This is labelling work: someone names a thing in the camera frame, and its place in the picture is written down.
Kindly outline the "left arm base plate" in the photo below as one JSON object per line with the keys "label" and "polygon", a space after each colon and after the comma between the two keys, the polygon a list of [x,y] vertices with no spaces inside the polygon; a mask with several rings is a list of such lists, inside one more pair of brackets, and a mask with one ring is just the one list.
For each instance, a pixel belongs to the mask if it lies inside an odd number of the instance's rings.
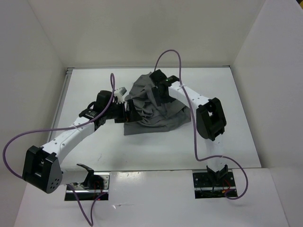
{"label": "left arm base plate", "polygon": [[95,172],[95,181],[84,187],[81,183],[71,183],[80,201],[107,201],[109,198],[110,172]]}

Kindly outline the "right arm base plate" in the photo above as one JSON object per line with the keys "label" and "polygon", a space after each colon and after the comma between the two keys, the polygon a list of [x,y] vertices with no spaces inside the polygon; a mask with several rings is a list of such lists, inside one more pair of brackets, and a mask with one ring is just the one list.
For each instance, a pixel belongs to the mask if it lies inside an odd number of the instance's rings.
{"label": "right arm base plate", "polygon": [[238,197],[233,173],[225,165],[220,171],[214,172],[209,167],[206,170],[193,171],[193,185],[196,199]]}

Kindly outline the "grey pleated skirt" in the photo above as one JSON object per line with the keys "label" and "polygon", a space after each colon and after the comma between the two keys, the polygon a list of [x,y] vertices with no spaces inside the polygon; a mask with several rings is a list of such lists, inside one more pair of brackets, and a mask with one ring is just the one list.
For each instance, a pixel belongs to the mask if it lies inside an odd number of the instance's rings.
{"label": "grey pleated skirt", "polygon": [[124,135],[142,133],[168,132],[191,122],[190,109],[180,101],[157,106],[152,94],[154,84],[150,74],[141,75],[125,97],[132,99],[138,114],[142,117],[138,122],[124,123]]}

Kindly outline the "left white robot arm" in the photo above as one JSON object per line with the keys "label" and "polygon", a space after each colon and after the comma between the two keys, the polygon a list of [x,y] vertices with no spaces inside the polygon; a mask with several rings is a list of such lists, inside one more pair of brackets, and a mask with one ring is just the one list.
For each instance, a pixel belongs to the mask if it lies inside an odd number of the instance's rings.
{"label": "left white robot arm", "polygon": [[79,114],[71,129],[41,147],[31,146],[27,150],[22,179],[47,194],[62,184],[78,183],[83,189],[89,189],[94,183],[101,182],[101,177],[84,164],[78,163],[73,168],[63,169],[61,163],[80,142],[107,120],[116,123],[137,122],[142,117],[133,100],[123,100],[121,91],[100,91],[96,100]]}

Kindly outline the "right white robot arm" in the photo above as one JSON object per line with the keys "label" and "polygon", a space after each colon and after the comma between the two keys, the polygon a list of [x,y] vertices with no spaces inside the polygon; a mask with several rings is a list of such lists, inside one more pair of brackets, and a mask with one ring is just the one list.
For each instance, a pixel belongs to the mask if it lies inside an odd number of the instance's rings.
{"label": "right white robot arm", "polygon": [[206,144],[208,182],[218,186],[228,172],[227,164],[223,161],[226,118],[221,101],[199,94],[181,83],[176,76],[167,77],[161,70],[154,71],[150,79],[154,84],[152,92],[157,105],[179,101],[190,109],[195,142],[200,135]]}

